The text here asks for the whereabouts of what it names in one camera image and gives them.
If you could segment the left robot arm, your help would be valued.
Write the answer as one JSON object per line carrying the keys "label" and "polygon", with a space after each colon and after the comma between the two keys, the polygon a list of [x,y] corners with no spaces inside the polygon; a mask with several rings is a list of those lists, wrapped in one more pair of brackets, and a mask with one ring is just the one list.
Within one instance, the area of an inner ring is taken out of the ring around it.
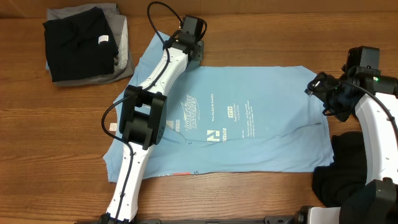
{"label": "left robot arm", "polygon": [[114,195],[100,223],[133,223],[147,161],[165,131],[167,94],[190,62],[202,60],[202,37],[176,31],[164,42],[161,60],[147,79],[138,86],[129,85],[112,105],[122,106],[118,140],[123,144],[123,159]]}

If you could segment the light blue printed t-shirt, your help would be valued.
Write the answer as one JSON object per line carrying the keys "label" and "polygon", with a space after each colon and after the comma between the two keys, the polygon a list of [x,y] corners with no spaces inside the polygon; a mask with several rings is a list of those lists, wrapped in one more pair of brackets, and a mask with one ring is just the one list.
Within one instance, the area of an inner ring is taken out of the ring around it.
{"label": "light blue printed t-shirt", "polygon": [[210,172],[312,172],[333,162],[305,67],[197,67],[167,96],[166,129],[145,178]]}

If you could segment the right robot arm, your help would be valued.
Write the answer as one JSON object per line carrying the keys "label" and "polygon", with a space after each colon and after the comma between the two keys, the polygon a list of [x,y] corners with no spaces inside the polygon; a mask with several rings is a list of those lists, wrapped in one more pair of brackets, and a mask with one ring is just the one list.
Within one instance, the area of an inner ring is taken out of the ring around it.
{"label": "right robot arm", "polygon": [[302,207],[289,223],[397,223],[397,79],[377,70],[340,78],[319,73],[305,92],[324,103],[327,116],[357,117],[366,183],[341,205]]}

